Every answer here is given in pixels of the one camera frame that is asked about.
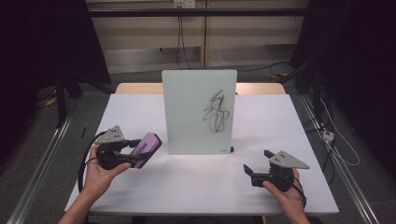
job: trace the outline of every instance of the person's left hand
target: person's left hand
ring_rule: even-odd
[[[91,147],[90,160],[96,157],[96,150],[98,147],[98,145]],[[131,164],[125,162],[112,170],[105,170],[99,165],[98,160],[89,161],[87,163],[87,176],[82,192],[88,193],[94,200],[98,200],[110,187],[114,177],[129,168],[131,168]]]

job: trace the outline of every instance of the gray carpet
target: gray carpet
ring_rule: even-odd
[[[236,66],[238,70],[260,68],[257,66]],[[273,74],[288,73],[291,68],[286,64],[273,67]],[[271,79],[270,69],[238,72],[238,82],[267,82]],[[134,74],[112,75],[115,88],[121,82],[161,82],[161,72],[147,72]],[[81,99],[67,99],[68,107],[78,101],[76,114],[71,120],[70,126],[64,136],[64,140],[50,165],[45,180],[35,196],[35,201],[30,208],[25,223],[56,223],[64,213],[74,179],[77,174],[79,163],[85,147],[97,131],[101,117],[106,108],[108,95],[97,91],[88,85],[81,85],[84,94]],[[290,95],[301,122],[309,120],[303,107],[300,95],[296,93],[294,82],[284,85]],[[357,150],[361,157],[359,166],[349,167],[350,172],[356,178],[362,191],[367,196],[381,223],[393,223],[396,220],[396,181],[381,164],[373,158],[364,141],[351,131],[351,126],[344,117],[343,112],[332,104],[334,122],[337,129]],[[37,109],[32,123],[21,142],[15,146],[13,154],[3,166],[0,175],[0,223],[6,223],[13,211],[18,199],[25,190],[35,168],[39,164],[45,149],[55,131],[57,122],[56,105]],[[316,132],[307,134],[308,140],[318,158],[320,164],[326,159],[326,150]],[[335,136],[336,146],[347,161],[354,161],[355,156],[349,147],[339,136]],[[325,175],[331,175],[332,168],[328,164]],[[360,212],[351,199],[344,182],[335,171],[334,181],[330,184],[334,199],[339,206],[340,213],[319,217],[325,223],[364,223]],[[130,223],[130,217],[95,217],[91,220],[100,223]],[[148,223],[183,223],[187,217],[151,217]],[[283,216],[267,217],[268,223],[288,223]],[[200,217],[192,219],[188,223],[253,223],[249,217]]]

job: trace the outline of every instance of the person's right hand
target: person's right hand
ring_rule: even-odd
[[[299,174],[293,169],[294,177],[299,180]],[[294,180],[294,185],[301,189],[300,183]],[[280,191],[275,185],[268,181],[262,182],[262,185],[270,191],[279,201],[283,213],[291,223],[309,223],[306,218],[302,195],[294,188],[290,188],[286,192]]]

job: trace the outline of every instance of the handwritten scribble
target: handwritten scribble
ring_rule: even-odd
[[[224,131],[224,121],[230,117],[230,112],[223,109],[224,94],[222,90],[210,99],[210,105],[205,109],[204,120],[209,120],[209,128],[212,133]]]

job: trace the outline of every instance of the black metal bar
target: black metal bar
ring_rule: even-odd
[[[36,13],[71,17],[295,17],[325,16],[337,13],[333,9],[266,8],[266,9],[213,9],[213,8],[162,8],[162,9],[41,9]]]

